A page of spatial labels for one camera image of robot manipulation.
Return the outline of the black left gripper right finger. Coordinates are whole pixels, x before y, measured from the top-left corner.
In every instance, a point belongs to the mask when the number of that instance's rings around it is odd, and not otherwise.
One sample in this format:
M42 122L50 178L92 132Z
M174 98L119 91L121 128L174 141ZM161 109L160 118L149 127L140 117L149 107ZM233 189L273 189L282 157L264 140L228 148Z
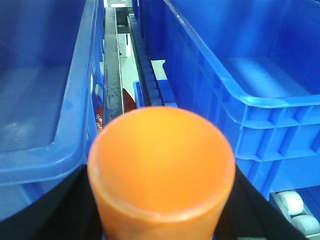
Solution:
M214 240L305 240L236 169L235 181L213 236Z

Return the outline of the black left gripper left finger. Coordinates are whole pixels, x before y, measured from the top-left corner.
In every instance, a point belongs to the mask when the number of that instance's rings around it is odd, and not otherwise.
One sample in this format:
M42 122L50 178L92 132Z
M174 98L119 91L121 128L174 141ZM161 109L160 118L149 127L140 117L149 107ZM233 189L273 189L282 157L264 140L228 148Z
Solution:
M81 165L37 201L1 221L2 240L103 240L87 167Z

